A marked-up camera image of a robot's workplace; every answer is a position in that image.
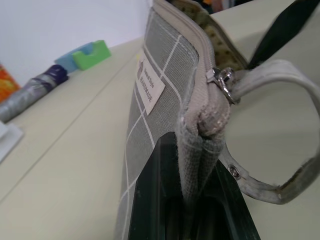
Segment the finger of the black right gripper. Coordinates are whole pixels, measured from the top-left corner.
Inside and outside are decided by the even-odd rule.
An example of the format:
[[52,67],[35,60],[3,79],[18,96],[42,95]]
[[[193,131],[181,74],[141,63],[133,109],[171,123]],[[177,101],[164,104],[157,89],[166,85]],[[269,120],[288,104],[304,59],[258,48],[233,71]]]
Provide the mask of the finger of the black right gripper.
[[309,0],[295,0],[272,23],[247,68],[251,70],[273,56],[302,30],[308,19]]

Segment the grey grid fabric pouch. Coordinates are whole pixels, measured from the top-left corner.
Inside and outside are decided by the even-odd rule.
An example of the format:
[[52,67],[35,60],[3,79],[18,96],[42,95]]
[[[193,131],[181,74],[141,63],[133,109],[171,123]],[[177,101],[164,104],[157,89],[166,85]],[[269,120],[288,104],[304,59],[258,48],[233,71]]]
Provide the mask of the grey grid fabric pouch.
[[177,145],[182,240],[191,240],[196,205],[217,162],[243,197],[276,205],[292,201],[320,176],[320,132],[315,155],[281,185],[251,177],[230,154],[225,131],[231,108],[262,86],[282,82],[305,89],[320,119],[320,87],[291,62],[270,57],[248,69],[249,62],[198,2],[153,0],[134,73],[114,240],[128,240],[136,182],[158,139],[169,132]]

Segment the grey purple folded umbrella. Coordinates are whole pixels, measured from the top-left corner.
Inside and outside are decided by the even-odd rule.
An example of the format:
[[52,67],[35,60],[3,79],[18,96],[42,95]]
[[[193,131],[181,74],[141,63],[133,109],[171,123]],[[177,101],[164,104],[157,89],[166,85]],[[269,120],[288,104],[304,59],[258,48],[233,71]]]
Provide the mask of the grey purple folded umbrella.
[[68,79],[67,70],[61,65],[52,65],[0,103],[0,121],[9,122]]

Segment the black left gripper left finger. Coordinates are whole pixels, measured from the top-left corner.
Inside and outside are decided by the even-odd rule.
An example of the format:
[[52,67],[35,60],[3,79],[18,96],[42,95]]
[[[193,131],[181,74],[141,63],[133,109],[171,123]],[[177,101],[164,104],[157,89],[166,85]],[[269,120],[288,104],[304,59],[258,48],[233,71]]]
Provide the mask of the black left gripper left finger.
[[183,208],[177,140],[168,132],[136,181],[127,240],[182,240]]

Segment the orange printed box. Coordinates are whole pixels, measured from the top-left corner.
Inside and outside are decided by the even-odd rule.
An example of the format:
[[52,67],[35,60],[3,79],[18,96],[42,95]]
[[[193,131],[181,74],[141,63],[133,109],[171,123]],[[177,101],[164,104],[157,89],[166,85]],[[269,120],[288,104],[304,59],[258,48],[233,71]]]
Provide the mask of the orange printed box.
[[12,78],[9,72],[0,63],[0,103],[8,99],[20,88],[20,85]]

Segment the blue foam block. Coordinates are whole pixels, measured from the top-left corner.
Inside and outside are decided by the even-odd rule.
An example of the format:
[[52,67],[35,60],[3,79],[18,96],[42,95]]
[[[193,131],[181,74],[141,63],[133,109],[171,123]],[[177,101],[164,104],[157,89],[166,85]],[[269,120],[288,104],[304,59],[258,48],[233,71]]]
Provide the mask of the blue foam block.
[[82,46],[79,46],[79,47],[67,52],[66,54],[57,58],[54,61],[54,63],[56,65],[62,66],[67,71],[67,73],[70,74],[70,73],[79,69],[76,62],[74,61],[74,58],[73,58],[73,53],[78,52],[78,51],[83,52],[86,55],[90,54],[93,51],[93,42],[86,43]]

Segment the white flat tray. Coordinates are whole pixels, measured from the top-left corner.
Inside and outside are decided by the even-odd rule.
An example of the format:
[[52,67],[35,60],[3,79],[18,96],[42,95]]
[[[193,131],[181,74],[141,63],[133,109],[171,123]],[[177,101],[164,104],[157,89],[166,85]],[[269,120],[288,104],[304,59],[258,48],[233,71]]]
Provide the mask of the white flat tray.
[[4,124],[0,121],[0,163],[15,148],[24,133],[15,124]]

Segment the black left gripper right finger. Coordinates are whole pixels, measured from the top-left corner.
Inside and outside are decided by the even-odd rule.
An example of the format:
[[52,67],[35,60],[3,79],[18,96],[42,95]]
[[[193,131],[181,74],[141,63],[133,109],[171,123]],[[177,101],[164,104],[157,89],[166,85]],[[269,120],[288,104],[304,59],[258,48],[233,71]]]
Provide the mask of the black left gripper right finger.
[[236,180],[220,161],[197,201],[190,240],[261,240]]

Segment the green foam block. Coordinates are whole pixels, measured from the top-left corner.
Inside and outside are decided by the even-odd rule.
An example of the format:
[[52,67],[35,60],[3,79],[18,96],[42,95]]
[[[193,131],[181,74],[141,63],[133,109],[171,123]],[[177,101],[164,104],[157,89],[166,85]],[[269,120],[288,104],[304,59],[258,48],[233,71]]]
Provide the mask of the green foam block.
[[105,41],[97,40],[92,43],[91,53],[86,54],[80,50],[74,52],[72,57],[77,67],[80,70],[85,71],[109,58],[111,55],[111,51],[107,47]]

